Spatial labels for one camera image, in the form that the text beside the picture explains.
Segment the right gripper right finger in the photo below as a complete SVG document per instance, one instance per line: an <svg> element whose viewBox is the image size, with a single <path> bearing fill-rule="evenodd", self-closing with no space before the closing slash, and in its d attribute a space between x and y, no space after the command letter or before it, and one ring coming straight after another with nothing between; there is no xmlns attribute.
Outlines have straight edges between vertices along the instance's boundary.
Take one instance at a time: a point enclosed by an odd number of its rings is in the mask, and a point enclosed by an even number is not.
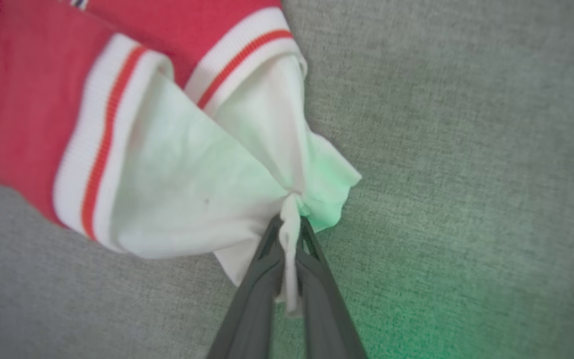
<svg viewBox="0 0 574 359"><path fill-rule="evenodd" d="M357 329L332 275L316 234L301 218L296 244L297 277L308 359L366 359Z"/></svg>

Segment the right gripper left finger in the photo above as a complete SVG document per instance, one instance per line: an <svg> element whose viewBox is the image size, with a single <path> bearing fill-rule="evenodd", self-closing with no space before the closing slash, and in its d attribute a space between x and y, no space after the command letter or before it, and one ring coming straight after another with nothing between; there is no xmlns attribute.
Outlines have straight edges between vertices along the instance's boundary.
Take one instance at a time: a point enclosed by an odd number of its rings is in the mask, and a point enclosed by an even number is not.
<svg viewBox="0 0 574 359"><path fill-rule="evenodd" d="M282 224L278 215L269 222L210 347L208 359L269 357L274 299L280 293L285 270L285 251L279 239Z"/></svg>

